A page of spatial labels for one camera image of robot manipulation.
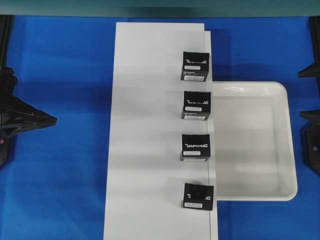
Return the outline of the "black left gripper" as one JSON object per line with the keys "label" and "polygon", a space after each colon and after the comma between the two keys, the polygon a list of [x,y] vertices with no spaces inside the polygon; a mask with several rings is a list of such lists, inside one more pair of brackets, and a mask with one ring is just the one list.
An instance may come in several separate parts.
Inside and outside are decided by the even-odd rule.
{"label": "black left gripper", "polygon": [[[13,95],[18,79],[9,67],[0,69],[0,131],[5,137],[37,129],[53,127],[57,118],[36,109]],[[33,117],[51,121],[49,123],[34,123]]]}

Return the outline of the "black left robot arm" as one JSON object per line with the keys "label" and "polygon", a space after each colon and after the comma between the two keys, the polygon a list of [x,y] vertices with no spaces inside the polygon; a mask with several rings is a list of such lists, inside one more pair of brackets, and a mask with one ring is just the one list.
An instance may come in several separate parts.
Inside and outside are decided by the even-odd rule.
{"label": "black left robot arm", "polygon": [[57,124],[58,119],[14,96],[18,79],[12,68],[0,69],[0,164],[9,160],[12,138]]}

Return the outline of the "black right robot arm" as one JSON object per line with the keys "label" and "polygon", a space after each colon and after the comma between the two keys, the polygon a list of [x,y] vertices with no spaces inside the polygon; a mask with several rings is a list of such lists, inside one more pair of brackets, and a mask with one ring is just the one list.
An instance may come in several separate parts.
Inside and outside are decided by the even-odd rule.
{"label": "black right robot arm", "polygon": [[[0,137],[11,138],[17,134],[53,127],[57,118],[23,102],[13,95],[18,80],[11,68],[0,70]],[[211,93],[185,91],[183,93],[182,119],[208,119],[211,112]],[[306,164],[320,172],[320,111],[301,111],[300,116],[311,122],[303,130]]]}

